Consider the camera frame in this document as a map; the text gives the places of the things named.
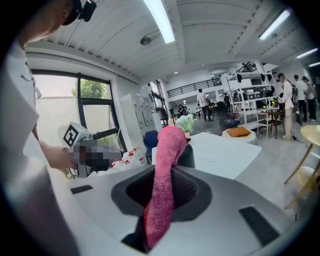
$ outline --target black railing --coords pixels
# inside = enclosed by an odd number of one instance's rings
[[[254,62],[248,62],[244,64],[244,66],[236,71],[236,73],[243,73],[243,72],[254,72],[257,70],[257,66]]]
[[[189,92],[197,91],[199,89],[214,87],[214,86],[221,86],[220,78],[191,83],[176,89],[168,90],[167,92],[168,92],[169,98],[171,98],[177,95],[186,94]]]

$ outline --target person's hand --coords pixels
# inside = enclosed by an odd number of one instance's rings
[[[67,168],[76,169],[76,164],[70,157],[68,149],[61,146],[49,146],[43,141],[39,141],[40,147],[52,168],[64,170]]]

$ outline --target orange pillow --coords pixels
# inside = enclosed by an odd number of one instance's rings
[[[227,133],[231,137],[244,137],[244,136],[248,136],[251,132],[244,127],[237,127],[237,128],[227,130]]]

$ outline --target pink fabric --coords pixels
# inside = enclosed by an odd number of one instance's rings
[[[144,228],[149,248],[153,248],[170,226],[174,212],[171,167],[187,146],[185,134],[177,127],[166,126],[158,134],[152,197],[144,210]]]

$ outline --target white ottoman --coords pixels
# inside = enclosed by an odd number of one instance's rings
[[[249,143],[249,144],[252,144],[252,145],[256,145],[257,144],[256,133],[254,131],[252,131],[252,130],[249,130],[250,134],[247,135],[247,136],[244,136],[244,137],[231,137],[230,134],[227,132],[228,130],[230,130],[230,129],[226,129],[225,131],[223,131],[222,137],[228,138],[228,139],[231,139],[231,140],[236,140],[238,142]]]

